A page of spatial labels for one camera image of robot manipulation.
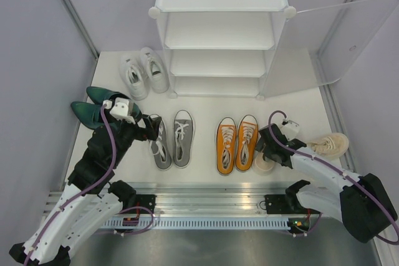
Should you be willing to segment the upper green heeled shoe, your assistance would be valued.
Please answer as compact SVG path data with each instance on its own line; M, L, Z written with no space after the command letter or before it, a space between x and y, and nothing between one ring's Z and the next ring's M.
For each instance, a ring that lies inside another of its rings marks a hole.
M91 101L96 105L102 105L106 100L114 101L116 98L128 98L120 92L94 86L87 87L86 93Z

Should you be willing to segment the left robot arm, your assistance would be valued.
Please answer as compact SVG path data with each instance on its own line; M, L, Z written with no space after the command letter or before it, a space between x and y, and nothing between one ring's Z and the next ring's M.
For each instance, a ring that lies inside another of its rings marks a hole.
M145 124L103 121L87 142L57 204L34 235L14 244L9 254L23 265L69 265L76 249L116 214L153 215L155 197L138 195L114 170L132 143L155 140L160 117L139 116Z

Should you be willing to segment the green heeled shoe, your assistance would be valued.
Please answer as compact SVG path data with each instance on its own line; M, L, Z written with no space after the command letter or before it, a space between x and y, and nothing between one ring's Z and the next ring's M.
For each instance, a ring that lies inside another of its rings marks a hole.
M106 100L114 101L116 98L128 98L120 92L94 86L87 87L86 93L91 101L96 105L102 105Z
M101 105L86 102L72 102L70 107L77 119L86 128L95 130L104 125L101 117Z

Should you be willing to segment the orange canvas sneaker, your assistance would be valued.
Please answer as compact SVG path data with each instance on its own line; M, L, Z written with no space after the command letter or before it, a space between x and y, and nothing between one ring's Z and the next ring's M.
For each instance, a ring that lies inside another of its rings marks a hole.
M259 125L253 115L245 115L238 128L236 167L241 172L248 171L254 159L259 134Z
M236 131L231 117L223 118L216 130L216 167L223 176L231 174L234 169Z

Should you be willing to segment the left grey canvas sneaker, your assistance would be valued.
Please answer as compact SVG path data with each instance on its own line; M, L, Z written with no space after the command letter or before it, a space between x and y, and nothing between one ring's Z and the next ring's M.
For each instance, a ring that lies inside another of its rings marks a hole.
M171 167L172 158L168 150L166 127L163 120L160 122L158 137L155 141L149 141L149 149L159 170L166 171Z

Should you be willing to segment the white plastic shoe cabinet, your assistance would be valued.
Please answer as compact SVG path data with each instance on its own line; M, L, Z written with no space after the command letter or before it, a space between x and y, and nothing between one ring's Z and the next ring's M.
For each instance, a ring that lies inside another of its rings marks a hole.
M264 99L288 0L155 0L170 96Z

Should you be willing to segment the right white sneaker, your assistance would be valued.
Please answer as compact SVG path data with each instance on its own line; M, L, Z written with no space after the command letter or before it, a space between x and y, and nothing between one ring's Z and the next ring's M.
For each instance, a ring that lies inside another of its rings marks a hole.
M168 73L161 57L151 48L144 47L140 51L140 60L156 93L165 93L170 86Z

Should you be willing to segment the translucent cabinet door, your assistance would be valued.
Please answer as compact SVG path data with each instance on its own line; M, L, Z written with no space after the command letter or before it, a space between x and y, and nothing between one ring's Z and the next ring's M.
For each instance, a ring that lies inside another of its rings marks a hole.
M298 12L286 20L263 96L335 83L397 8L398 0L363 0Z

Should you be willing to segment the right grey canvas sneaker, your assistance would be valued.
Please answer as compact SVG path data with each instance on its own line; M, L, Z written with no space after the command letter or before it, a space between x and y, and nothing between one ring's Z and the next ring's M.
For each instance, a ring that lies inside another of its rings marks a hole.
M173 120L173 162L178 168L190 163L195 123L186 110L180 110Z

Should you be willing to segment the grey canvas sneaker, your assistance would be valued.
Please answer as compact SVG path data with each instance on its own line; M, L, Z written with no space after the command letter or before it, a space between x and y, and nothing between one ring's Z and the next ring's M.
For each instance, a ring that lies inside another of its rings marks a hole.
M186 110L180 110L173 120L173 162L178 168L190 163L195 123Z
M166 127L163 120L160 122L158 137L155 141L149 141L149 149L159 170L166 171L171 167L172 158L168 150Z

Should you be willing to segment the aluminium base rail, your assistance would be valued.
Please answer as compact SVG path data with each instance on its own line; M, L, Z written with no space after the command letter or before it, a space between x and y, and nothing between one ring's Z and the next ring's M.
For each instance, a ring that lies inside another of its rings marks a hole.
M158 217L258 217L266 194L283 194L291 183L133 183L138 194L154 194Z

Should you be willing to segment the left white sneaker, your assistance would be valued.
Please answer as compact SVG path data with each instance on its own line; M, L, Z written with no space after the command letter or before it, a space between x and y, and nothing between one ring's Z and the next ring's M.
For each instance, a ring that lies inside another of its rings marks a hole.
M149 93L148 77L143 67L131 55L120 59L119 73L134 100L144 100Z

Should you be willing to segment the lower green heeled shoe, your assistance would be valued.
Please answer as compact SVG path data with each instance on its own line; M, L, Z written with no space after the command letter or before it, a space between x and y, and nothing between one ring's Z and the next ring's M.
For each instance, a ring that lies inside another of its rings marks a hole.
M70 107L77 119L86 128L95 130L104 125L101 117L101 105L86 102L72 102Z

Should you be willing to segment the beige lace sneaker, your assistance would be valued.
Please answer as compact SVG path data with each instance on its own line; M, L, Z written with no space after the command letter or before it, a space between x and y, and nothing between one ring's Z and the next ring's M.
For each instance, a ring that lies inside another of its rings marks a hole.
M316 154L330 160L338 159L349 148L349 139L341 133L331 133L307 143Z
M276 162L265 158L262 152L259 152L252 162L252 170L260 176L267 176L275 167Z

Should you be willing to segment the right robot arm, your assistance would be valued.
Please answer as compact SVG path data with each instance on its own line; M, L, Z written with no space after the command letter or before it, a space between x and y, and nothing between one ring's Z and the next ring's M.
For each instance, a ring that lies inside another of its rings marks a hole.
M288 140L276 124L260 130L263 156L316 182L300 180L285 190L288 211L317 211L341 222L356 240L367 243L392 226L398 214L375 175L361 176L325 160L297 138Z

